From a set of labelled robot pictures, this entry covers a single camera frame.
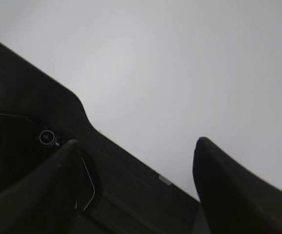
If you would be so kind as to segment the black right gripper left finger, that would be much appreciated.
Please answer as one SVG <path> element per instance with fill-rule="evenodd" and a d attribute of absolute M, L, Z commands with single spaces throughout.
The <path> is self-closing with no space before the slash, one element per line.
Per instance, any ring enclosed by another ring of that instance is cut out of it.
<path fill-rule="evenodd" d="M 67 234 L 78 195 L 77 140 L 0 193 L 0 234 Z"/>

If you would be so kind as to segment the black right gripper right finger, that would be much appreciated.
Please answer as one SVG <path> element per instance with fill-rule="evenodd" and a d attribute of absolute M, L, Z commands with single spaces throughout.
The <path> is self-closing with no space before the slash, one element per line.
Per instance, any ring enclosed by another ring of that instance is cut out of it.
<path fill-rule="evenodd" d="M 207 137 L 196 142 L 192 174 L 213 234 L 282 234 L 282 191 Z"/>

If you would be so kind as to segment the black robot base below table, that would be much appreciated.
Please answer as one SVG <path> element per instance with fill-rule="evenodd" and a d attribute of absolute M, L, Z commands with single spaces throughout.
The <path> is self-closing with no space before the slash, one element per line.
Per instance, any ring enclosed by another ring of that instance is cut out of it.
<path fill-rule="evenodd" d="M 0 193 L 20 182 L 73 139 L 31 116 L 0 112 Z M 78 195 L 75 208 L 86 212 L 94 205 L 97 187 L 89 156 L 79 143 L 78 150 Z"/>

